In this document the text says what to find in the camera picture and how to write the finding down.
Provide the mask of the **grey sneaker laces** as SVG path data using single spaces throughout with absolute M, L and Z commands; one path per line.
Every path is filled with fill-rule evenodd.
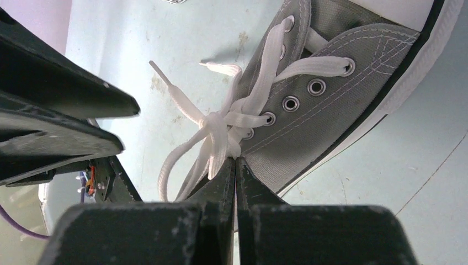
M 199 130 L 165 159 L 158 192 L 168 199 L 177 161 L 199 155 L 177 194 L 189 196 L 243 157 L 282 195 L 398 109 L 447 44 L 463 1 L 285 1 L 248 66 L 205 61 L 232 78 L 217 111 L 202 113 L 157 66 L 177 108 Z

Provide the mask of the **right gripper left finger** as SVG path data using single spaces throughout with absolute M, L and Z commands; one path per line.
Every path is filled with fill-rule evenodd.
M 235 161 L 188 199 L 79 204 L 58 221 L 40 264 L 232 264 Z

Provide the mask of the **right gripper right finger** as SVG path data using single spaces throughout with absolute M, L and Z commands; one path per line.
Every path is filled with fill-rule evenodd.
M 290 205 L 236 160 L 242 264 L 417 264 L 402 225 L 378 205 Z

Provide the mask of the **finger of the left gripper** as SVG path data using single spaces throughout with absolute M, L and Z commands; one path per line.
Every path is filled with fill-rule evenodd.
M 67 59 L 4 9 L 1 91 L 79 119 L 140 112 L 135 98 Z
M 85 121 L 1 113 L 1 185 L 123 149 L 117 136 Z

